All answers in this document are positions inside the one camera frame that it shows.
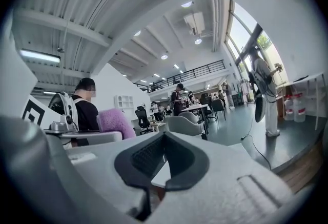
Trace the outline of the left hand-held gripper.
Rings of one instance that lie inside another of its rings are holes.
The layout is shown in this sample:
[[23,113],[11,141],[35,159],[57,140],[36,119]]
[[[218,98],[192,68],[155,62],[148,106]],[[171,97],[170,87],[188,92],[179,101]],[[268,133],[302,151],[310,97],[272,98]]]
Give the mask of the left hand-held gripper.
[[118,131],[75,131],[66,115],[60,115],[31,96],[37,79],[14,48],[0,49],[0,135],[32,124],[61,138],[87,139],[89,145],[122,141]]

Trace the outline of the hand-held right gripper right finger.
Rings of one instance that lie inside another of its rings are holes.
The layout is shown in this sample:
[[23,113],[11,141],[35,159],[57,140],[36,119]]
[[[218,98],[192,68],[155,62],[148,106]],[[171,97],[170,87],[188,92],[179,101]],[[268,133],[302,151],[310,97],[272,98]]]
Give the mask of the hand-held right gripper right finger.
[[206,175],[192,188],[168,192],[151,224],[258,224],[294,196],[273,172],[230,147],[175,133],[209,158]]

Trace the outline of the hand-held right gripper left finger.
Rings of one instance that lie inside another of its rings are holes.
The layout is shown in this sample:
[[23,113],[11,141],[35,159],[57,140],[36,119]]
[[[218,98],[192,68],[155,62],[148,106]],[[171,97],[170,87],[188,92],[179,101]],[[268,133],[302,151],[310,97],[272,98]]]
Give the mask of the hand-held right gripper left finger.
[[42,223],[163,224],[141,200],[141,219],[99,195],[70,162],[61,141],[20,118],[0,117],[0,166],[15,192]]

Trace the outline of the purple cloth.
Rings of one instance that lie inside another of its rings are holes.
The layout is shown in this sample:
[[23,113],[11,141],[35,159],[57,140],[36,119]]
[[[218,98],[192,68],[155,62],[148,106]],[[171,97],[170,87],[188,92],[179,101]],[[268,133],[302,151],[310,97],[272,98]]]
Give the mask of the purple cloth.
[[130,120],[120,109],[99,111],[96,117],[100,132],[120,132],[122,139],[135,138],[136,133]]

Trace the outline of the black office chair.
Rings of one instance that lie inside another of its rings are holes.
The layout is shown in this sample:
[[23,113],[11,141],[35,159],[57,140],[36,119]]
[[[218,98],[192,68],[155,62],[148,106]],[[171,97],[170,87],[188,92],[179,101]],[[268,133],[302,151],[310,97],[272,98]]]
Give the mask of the black office chair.
[[145,108],[143,106],[137,107],[135,114],[138,118],[138,125],[141,128],[140,135],[152,132]]

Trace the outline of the wooden slat panel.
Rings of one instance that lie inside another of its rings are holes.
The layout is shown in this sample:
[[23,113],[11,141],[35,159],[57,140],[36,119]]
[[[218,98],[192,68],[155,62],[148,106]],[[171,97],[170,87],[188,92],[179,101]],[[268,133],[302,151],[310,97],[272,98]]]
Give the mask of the wooden slat panel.
[[293,193],[306,187],[319,173],[323,164],[322,139],[292,162],[277,175],[289,186]]

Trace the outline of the black side chair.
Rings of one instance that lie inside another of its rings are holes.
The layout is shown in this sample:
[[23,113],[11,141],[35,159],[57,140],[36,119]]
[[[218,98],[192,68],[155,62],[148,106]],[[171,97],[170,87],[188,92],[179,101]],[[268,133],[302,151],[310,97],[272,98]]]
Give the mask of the black side chair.
[[212,109],[214,111],[215,118],[217,121],[219,120],[218,114],[217,114],[218,112],[222,112],[224,119],[226,120],[225,109],[224,109],[223,103],[220,99],[216,99],[216,100],[212,101]]

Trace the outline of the white dining table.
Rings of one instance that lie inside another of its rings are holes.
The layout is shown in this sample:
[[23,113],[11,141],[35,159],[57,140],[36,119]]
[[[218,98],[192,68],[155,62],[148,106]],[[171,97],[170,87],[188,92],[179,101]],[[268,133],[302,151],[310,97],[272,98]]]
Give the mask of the white dining table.
[[207,125],[206,112],[209,110],[208,104],[205,105],[192,105],[188,108],[183,109],[181,112],[192,112],[195,115],[198,115],[201,122],[205,122]]

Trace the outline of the fluorescent tube light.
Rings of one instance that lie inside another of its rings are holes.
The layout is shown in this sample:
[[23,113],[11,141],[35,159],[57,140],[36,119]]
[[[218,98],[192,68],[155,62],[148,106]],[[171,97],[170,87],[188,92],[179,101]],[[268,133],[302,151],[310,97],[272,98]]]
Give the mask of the fluorescent tube light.
[[26,50],[26,49],[21,49],[19,52],[20,52],[21,56],[24,56],[24,57],[41,59],[41,60],[54,62],[54,63],[60,63],[60,57],[56,56],[56,55],[40,53],[40,52],[35,52],[35,51],[31,51],[31,50]]

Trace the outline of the clear water jug red cap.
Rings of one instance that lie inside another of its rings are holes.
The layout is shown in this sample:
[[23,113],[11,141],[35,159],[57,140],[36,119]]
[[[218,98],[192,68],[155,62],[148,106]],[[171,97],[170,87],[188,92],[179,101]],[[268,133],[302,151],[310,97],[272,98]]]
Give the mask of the clear water jug red cap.
[[294,121],[297,123],[304,122],[306,117],[306,107],[305,107],[302,93],[298,93],[294,95],[293,110],[294,110]]
[[292,95],[285,96],[284,111],[284,119],[287,121],[294,121],[294,104]]

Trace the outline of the black mezzanine railing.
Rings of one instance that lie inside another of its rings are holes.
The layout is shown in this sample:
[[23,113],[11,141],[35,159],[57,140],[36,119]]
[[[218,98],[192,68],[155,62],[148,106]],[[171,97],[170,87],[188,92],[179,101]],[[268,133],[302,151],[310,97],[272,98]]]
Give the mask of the black mezzanine railing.
[[194,78],[199,78],[208,74],[214,74],[222,70],[226,70],[223,59],[207,65],[203,65],[201,67],[197,67],[192,70],[180,71],[180,73],[177,75],[168,78],[161,78],[161,81],[150,83],[148,85],[146,85],[145,82],[142,82],[142,84],[134,83],[134,85],[144,92],[151,93],[167,88],[169,86],[192,80]]

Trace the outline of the white folding table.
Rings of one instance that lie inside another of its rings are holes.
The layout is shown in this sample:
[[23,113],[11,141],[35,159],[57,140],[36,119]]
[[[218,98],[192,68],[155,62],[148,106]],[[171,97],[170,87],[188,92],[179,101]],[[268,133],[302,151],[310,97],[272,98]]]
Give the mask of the white folding table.
[[328,116],[328,78],[325,78],[324,73],[308,75],[293,82],[285,82],[277,87],[277,89],[280,88],[284,95],[288,91],[294,97],[296,94],[302,94],[305,114],[315,117],[314,129],[317,131],[319,118]]

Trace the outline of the ceiling air conditioner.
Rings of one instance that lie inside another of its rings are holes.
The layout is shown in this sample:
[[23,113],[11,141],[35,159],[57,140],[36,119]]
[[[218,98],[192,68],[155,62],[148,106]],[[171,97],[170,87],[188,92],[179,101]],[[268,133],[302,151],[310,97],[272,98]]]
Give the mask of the ceiling air conditioner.
[[202,31],[205,30],[204,18],[202,12],[195,12],[185,15],[183,17],[185,23],[189,27],[191,35],[201,35]]

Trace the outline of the large glass window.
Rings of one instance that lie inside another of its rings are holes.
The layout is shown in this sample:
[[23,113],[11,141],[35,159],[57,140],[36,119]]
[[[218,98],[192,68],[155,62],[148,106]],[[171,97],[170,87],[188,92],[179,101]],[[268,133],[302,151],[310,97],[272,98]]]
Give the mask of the large glass window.
[[260,58],[267,61],[271,69],[283,65],[281,57],[268,34],[242,6],[230,0],[225,45],[238,68],[240,76],[248,78],[251,70],[251,58],[245,47],[250,42],[256,42]]

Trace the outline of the white wall shelf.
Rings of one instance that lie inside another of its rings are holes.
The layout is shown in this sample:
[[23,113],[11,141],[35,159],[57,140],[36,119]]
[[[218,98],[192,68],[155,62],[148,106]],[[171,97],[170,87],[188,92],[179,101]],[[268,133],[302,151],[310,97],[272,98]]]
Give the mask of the white wall shelf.
[[134,99],[133,96],[129,95],[116,95],[114,96],[115,108],[121,109],[124,112],[128,110],[134,110]]

